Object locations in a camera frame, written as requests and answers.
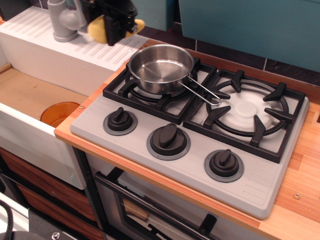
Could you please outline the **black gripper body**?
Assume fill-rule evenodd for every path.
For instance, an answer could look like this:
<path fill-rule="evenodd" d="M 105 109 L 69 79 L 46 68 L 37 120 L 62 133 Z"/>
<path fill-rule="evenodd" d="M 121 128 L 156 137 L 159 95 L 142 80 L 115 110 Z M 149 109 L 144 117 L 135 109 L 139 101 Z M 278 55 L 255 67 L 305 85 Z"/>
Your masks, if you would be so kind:
<path fill-rule="evenodd" d="M 136 17 L 138 10 L 130 0 L 82 0 L 82 4 L 100 4 L 105 15 L 113 18 Z"/>

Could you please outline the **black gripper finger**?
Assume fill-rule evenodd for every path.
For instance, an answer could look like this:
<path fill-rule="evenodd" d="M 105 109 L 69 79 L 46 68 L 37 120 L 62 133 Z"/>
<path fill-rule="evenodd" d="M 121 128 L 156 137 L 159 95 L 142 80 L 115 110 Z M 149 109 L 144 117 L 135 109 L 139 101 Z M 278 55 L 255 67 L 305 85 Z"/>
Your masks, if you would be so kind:
<path fill-rule="evenodd" d="M 87 25 L 89 25 L 98 17 L 102 17 L 105 15 L 99 3 L 83 3 L 82 11 Z"/>
<path fill-rule="evenodd" d="M 109 46 L 114 46 L 120 40 L 126 38 L 127 34 L 133 34 L 135 32 L 135 17 L 125 16 L 114 18 L 105 15 L 104 28 L 106 32 L 107 44 Z"/>

